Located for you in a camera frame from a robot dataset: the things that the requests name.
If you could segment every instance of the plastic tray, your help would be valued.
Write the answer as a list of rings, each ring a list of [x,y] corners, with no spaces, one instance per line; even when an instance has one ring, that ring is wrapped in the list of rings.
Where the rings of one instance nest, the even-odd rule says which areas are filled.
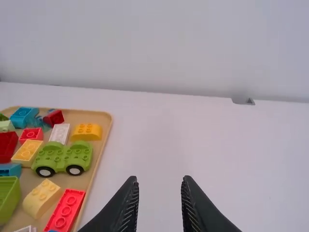
[[[5,110],[2,110],[6,116],[10,116],[14,113],[19,106],[11,107]],[[48,108],[40,108],[40,115],[46,113]],[[106,112],[95,112],[95,111],[83,111],[83,110],[70,110],[70,109],[61,109],[65,123],[70,123],[70,132],[69,137],[74,130],[75,125],[80,123],[97,123],[103,128],[103,135],[101,141],[89,141],[93,146],[93,160],[90,170],[84,172],[81,176],[71,176],[67,173],[57,173],[53,177],[49,178],[55,184],[59,185],[64,189],[76,189],[76,190],[84,190],[86,191],[86,195],[80,210],[80,213],[75,220],[75,224],[73,226],[72,231],[77,231],[77,226],[83,214],[83,209],[85,204],[87,204],[87,197],[89,196],[89,192],[91,191],[91,186],[93,179],[95,177],[95,173],[100,163],[100,158],[103,153],[103,149],[105,147],[105,143],[107,141],[111,126],[112,126],[112,116]],[[44,133],[44,142],[48,142],[52,129]],[[16,130],[18,136],[21,135],[22,129]],[[18,142],[15,152],[21,144]],[[54,209],[57,206],[57,202],[38,220],[33,219],[28,214],[26,214],[22,208],[22,201],[26,197],[26,195],[31,192],[37,185],[39,185],[44,178],[37,176],[30,168],[23,168],[22,174],[20,176],[20,186],[22,190],[22,197],[20,202],[18,203],[17,208],[15,209],[13,216],[10,218],[9,222],[6,223],[2,232],[12,232],[19,230],[23,227],[32,225],[37,228],[37,231],[43,231],[45,228],[49,218],[51,217]]]

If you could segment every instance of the white surface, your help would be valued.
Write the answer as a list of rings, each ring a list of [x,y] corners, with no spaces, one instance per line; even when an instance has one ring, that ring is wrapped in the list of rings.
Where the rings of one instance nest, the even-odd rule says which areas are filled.
[[[27,0],[0,7],[3,81],[309,99],[307,0]]]
[[[65,145],[68,139],[69,130],[69,123],[55,124],[49,137],[49,141],[56,141]]]
[[[136,175],[138,232],[182,231],[180,189],[188,174],[244,232],[309,227],[309,104],[247,106],[225,98],[8,83],[0,83],[0,98],[0,108],[30,105],[113,115],[82,225]]]

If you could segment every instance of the lime green duplo car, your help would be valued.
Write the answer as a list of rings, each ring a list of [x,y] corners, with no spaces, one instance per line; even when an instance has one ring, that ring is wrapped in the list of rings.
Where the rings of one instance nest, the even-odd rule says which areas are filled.
[[[91,144],[85,141],[76,141],[70,147],[48,142],[37,153],[31,169],[41,177],[52,177],[58,172],[81,175],[90,168],[92,152]]]

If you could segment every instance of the curved yellow brick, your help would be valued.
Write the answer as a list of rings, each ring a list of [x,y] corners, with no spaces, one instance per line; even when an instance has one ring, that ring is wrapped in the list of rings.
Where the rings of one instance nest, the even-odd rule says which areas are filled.
[[[102,127],[98,124],[78,124],[75,126],[73,134],[70,138],[71,141],[93,141],[102,139]]]
[[[38,219],[58,201],[60,196],[60,187],[45,179],[25,197],[23,209],[34,219]]]
[[[39,150],[43,141],[27,139],[24,144],[12,156],[13,163],[21,163],[23,167],[31,167],[35,158],[35,153]]]

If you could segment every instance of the light blue brick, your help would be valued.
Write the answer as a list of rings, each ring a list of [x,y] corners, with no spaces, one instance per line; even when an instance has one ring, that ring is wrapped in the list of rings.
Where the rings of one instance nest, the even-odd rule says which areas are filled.
[[[20,107],[10,117],[15,128],[26,128],[27,121],[34,118],[39,113],[38,108]]]
[[[0,164],[0,176],[14,176],[14,175],[20,178],[21,175],[20,163]]]

